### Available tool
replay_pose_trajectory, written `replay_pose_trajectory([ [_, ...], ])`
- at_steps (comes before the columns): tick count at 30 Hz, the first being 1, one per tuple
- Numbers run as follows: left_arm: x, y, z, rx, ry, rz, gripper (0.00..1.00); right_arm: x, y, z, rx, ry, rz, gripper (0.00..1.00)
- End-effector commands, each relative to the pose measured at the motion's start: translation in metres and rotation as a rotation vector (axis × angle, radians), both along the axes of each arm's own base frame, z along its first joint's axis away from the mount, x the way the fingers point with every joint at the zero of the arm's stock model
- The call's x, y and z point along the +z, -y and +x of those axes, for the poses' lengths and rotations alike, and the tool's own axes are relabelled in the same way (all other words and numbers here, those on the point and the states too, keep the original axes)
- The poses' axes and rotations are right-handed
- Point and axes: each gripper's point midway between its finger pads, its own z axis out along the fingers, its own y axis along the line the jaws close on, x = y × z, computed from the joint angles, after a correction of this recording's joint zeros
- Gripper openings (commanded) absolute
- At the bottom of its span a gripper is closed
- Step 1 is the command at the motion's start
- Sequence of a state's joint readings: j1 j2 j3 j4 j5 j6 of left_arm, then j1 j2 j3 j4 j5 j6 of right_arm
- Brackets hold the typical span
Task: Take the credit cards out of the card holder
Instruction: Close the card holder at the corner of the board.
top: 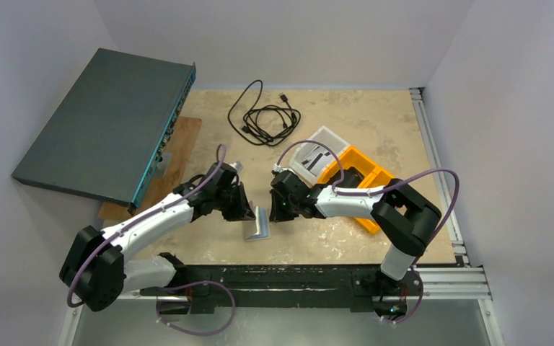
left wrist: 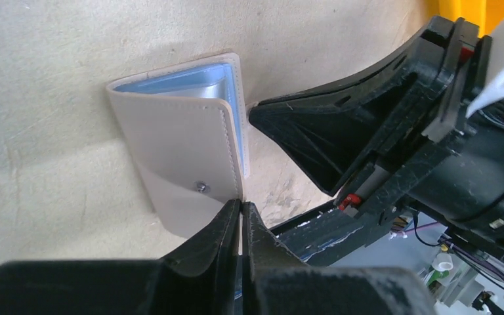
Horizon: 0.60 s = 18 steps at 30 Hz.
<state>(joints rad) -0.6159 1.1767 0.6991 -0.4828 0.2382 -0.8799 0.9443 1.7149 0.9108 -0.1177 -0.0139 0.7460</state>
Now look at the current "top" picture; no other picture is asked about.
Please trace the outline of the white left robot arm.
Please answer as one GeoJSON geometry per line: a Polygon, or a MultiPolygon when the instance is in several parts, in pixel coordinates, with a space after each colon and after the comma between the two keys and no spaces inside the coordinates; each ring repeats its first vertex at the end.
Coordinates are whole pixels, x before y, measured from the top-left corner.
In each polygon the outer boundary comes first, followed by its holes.
{"type": "Polygon", "coordinates": [[[122,293],[171,284],[183,265],[169,254],[134,256],[170,231],[218,210],[225,221],[253,221],[239,180],[242,164],[214,163],[198,185],[182,183],[156,205],[114,226],[79,231],[59,272],[70,307],[101,311],[122,293]]]}

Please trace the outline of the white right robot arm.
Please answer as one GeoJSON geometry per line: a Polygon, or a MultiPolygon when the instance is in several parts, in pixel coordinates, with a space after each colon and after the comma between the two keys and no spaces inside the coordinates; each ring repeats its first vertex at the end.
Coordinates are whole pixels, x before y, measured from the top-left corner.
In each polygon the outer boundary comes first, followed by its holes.
{"type": "Polygon", "coordinates": [[[270,193],[269,219],[274,223],[298,216],[374,221],[391,243],[380,271],[394,281],[402,280],[424,254],[442,218],[432,202],[398,178],[385,186],[366,189],[329,184],[309,187],[295,173],[285,170],[274,175],[270,193]]]}

